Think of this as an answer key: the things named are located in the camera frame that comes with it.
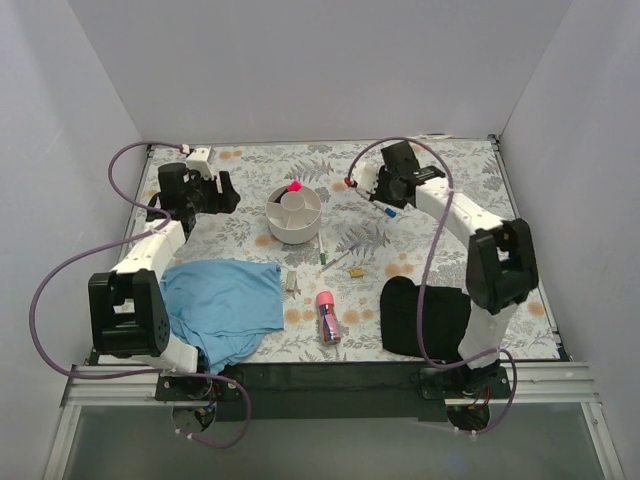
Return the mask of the white marker green cap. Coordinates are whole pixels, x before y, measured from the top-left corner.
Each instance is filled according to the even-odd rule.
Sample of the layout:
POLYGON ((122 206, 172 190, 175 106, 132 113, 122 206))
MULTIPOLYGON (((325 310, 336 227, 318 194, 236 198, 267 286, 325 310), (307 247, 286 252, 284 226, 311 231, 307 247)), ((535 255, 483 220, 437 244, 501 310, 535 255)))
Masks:
POLYGON ((319 248, 320 263, 322 266, 325 266, 327 264, 327 256, 324 248, 324 242, 323 242, 321 230, 319 230, 317 233, 317 241, 318 241, 318 248, 319 248))

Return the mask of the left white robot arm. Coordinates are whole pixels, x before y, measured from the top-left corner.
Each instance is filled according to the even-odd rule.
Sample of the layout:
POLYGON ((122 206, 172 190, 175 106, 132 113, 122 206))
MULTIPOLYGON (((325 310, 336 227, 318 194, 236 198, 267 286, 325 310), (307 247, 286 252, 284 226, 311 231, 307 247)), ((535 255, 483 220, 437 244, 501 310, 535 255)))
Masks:
POLYGON ((100 356, 135 361, 172 375, 193 400, 213 386, 208 361, 171 332, 160 281, 199 214, 230 214, 241 196, 227 171, 214 174, 205 160, 188 160, 158 169, 159 191, 147 204, 146 237, 110 272, 88 283, 93 346, 100 356))

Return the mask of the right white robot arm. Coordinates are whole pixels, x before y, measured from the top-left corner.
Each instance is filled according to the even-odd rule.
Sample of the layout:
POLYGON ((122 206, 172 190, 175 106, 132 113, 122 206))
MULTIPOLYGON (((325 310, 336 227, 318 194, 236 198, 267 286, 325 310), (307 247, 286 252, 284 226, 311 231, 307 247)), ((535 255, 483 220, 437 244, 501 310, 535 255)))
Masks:
POLYGON ((508 324, 539 283, 530 227, 457 192, 446 163, 421 166, 419 141, 390 137, 382 144, 374 199, 428 214, 438 222, 436 238, 449 231, 467 250, 464 290, 418 285, 414 348, 433 379, 475 397, 497 376, 508 324))

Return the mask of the white round divided organizer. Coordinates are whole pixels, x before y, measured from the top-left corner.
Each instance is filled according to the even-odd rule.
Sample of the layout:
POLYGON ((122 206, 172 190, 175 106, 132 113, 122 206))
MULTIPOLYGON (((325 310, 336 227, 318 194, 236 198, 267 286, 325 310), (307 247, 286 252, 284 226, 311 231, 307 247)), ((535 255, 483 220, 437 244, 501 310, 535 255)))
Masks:
POLYGON ((301 186, 297 191, 280 187, 269 196, 265 213, 271 233, 282 243, 303 244, 313 240, 321 226, 321 200, 301 186))

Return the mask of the pink black highlighter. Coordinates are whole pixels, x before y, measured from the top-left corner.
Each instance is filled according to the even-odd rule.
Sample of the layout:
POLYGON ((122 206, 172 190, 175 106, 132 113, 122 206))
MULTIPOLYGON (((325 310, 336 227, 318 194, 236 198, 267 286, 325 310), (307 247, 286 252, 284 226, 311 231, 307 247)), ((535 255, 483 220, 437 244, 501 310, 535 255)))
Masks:
POLYGON ((293 181, 288 187, 287 192, 299 192, 302 188, 302 184, 299 181, 293 181))

